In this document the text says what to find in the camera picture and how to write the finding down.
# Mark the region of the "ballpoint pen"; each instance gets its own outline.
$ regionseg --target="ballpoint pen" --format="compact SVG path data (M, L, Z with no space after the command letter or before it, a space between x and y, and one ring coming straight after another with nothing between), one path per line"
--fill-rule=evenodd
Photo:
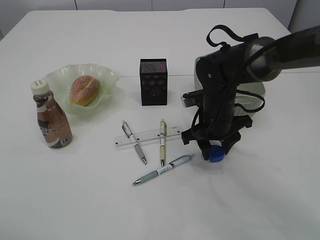
M130 141L131 141L136 153L138 154L139 158L141 159L141 161L144 164L147 164L146 157L145 157L144 153L142 152L139 143L137 142L135 136L131 132L129 125L126 121L122 121L122 129L125 132L125 135L130 139Z
M194 157L194 154L181 156L181 157L177 158L176 160L173 160L172 162L170 162L168 165L163 166L163 167L159 168L158 170L152 171L152 172L148 173L147 175L140 177L138 180L136 180L134 183L132 183L132 185L135 186L138 184L143 184L151 179L154 179L155 177L158 177L159 175L161 175L167 171L170 171L171 169L174 169L175 167L177 167L181 164L185 164L185 163L191 161L193 157Z
M161 167L165 166L166 161L166 135L167 135L167 124L165 120L160 122L160 161Z

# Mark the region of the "sugar-coated bun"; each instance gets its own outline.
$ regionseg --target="sugar-coated bun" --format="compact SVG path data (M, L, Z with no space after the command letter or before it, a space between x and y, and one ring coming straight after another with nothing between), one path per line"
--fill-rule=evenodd
M70 103L72 105L88 105L97 96L100 87L100 81L93 76L78 77L71 86Z

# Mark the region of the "blue bottle cap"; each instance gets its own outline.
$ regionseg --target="blue bottle cap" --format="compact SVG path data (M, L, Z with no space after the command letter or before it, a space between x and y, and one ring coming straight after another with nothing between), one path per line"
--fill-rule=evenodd
M210 153L210 162L217 163L224 159L226 154L225 149L219 145L212 145L211 153Z

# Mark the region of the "ruler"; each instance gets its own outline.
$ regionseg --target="ruler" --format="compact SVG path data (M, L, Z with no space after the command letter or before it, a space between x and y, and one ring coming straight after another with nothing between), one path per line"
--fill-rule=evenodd
M157 139L162 139L162 138L170 138L174 136L180 135L180 129L177 126L174 127L169 127L166 129L166 136L160 136L160 129L158 130L153 130L153 131L145 131L145 132L140 132L133 134L136 141L138 143L146 142L146 141L152 141L152 140L157 140ZM130 139L124 135L124 136L117 136L113 139L114 146L121 147L125 145L132 144Z

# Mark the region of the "bottle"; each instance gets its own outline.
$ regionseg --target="bottle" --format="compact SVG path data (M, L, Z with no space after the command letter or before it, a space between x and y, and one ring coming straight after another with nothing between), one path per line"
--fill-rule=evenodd
M34 81L30 85L36 102L37 118L45 141L51 148L67 146L72 139L65 112L54 99L46 80Z

